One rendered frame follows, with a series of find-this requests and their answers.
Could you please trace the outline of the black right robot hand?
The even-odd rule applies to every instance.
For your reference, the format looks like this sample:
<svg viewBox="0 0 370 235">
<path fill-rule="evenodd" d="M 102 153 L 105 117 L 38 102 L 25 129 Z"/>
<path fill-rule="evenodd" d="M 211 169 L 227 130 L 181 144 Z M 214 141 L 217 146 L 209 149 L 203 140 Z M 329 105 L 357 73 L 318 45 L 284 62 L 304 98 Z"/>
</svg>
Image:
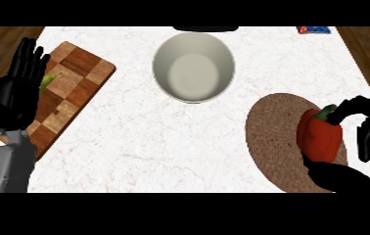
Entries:
<svg viewBox="0 0 370 235">
<path fill-rule="evenodd" d="M 343 100 L 329 114 L 327 122 L 339 125 L 351 115 L 366 115 L 366 120 L 357 127 L 358 158 L 370 161 L 370 99 L 358 95 L 351 100 Z M 315 184 L 340 194 L 370 194 L 370 176 L 348 165 L 315 163 L 302 154 L 308 175 Z"/>
</svg>

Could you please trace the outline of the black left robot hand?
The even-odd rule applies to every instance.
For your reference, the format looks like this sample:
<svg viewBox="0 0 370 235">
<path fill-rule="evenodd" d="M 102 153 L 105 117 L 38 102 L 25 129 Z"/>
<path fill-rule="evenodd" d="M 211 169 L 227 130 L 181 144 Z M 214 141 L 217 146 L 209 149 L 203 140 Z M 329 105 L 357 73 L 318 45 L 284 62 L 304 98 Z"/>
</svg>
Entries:
<svg viewBox="0 0 370 235">
<path fill-rule="evenodd" d="M 7 74 L 0 77 L 0 131 L 25 130 L 35 120 L 40 83 L 50 55 L 24 38 Z"/>
</svg>

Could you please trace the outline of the red bell pepper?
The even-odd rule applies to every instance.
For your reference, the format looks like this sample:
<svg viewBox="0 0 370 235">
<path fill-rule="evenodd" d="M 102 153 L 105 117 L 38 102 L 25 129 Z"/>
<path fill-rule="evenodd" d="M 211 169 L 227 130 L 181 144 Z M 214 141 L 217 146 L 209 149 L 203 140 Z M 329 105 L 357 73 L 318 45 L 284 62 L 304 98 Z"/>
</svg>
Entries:
<svg viewBox="0 0 370 235">
<path fill-rule="evenodd" d="M 327 122 L 329 114 L 336 105 L 321 110 L 311 109 L 301 116 L 296 127 L 296 144 L 302 154 L 315 163 L 332 163 L 342 141 L 340 125 Z"/>
</svg>

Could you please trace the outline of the brown round woven placemat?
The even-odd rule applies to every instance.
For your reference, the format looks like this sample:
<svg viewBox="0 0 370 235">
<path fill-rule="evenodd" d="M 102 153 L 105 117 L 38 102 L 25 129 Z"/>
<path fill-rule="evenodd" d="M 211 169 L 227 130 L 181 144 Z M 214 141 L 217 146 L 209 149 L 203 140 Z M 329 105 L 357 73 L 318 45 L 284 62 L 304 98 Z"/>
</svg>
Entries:
<svg viewBox="0 0 370 235">
<path fill-rule="evenodd" d="M 312 181 L 296 145 L 304 113 L 320 107 L 301 96 L 274 93 L 254 104 L 246 118 L 246 143 L 256 167 L 274 186 L 289 193 L 329 193 Z"/>
</svg>

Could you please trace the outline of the pale grey bowl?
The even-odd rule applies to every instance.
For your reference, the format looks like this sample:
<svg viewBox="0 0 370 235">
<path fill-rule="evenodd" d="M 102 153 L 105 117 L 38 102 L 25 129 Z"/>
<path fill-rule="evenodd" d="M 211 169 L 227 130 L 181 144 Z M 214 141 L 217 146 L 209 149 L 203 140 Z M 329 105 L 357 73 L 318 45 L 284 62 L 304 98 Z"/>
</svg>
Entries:
<svg viewBox="0 0 370 235">
<path fill-rule="evenodd" d="M 177 100 L 199 104 L 217 98 L 231 84 L 233 53 L 211 34 L 180 33 L 161 45 L 152 71 L 164 92 Z"/>
</svg>

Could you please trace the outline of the green vegetable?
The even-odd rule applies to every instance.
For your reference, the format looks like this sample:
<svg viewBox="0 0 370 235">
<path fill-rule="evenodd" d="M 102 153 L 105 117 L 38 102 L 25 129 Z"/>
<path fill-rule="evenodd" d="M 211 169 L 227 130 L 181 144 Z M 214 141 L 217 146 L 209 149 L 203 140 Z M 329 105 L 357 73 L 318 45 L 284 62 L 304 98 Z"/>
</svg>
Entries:
<svg viewBox="0 0 370 235">
<path fill-rule="evenodd" d="M 57 73 L 57 74 L 49 74 L 43 77 L 43 80 L 41 80 L 41 83 L 40 83 L 40 87 L 38 87 L 38 93 L 43 93 L 47 85 L 50 84 L 50 82 L 56 79 L 56 77 L 62 74 Z"/>
</svg>

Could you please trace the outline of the checkered wooden cutting board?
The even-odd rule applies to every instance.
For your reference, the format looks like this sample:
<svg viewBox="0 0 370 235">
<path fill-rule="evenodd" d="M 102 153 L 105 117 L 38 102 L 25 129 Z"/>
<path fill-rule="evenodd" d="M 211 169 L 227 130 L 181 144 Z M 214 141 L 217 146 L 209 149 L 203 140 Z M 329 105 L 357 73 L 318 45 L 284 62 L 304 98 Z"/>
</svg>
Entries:
<svg viewBox="0 0 370 235">
<path fill-rule="evenodd" d="M 63 41 L 50 52 L 46 73 L 56 75 L 40 95 L 35 121 L 28 128 L 43 157 L 72 120 L 115 72 L 115 65 Z"/>
</svg>

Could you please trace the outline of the black rounded object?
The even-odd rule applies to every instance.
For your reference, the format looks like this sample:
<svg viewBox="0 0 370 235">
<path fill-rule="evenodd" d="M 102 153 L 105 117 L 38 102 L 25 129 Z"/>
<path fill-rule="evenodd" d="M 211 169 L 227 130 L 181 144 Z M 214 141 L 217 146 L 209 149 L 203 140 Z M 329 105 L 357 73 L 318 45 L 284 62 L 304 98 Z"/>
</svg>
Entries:
<svg viewBox="0 0 370 235">
<path fill-rule="evenodd" d="M 239 29 L 237 26 L 174 26 L 175 30 L 193 32 L 228 32 Z"/>
</svg>

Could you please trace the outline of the blue and red packet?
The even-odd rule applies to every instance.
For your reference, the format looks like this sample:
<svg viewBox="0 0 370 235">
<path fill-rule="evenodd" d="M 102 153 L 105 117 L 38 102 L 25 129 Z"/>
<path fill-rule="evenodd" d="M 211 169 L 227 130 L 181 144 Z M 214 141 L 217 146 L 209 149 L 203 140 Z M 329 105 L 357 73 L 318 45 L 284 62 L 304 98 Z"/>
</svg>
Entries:
<svg viewBox="0 0 370 235">
<path fill-rule="evenodd" d="M 296 26 L 299 34 L 330 34 L 332 31 L 327 26 Z"/>
</svg>

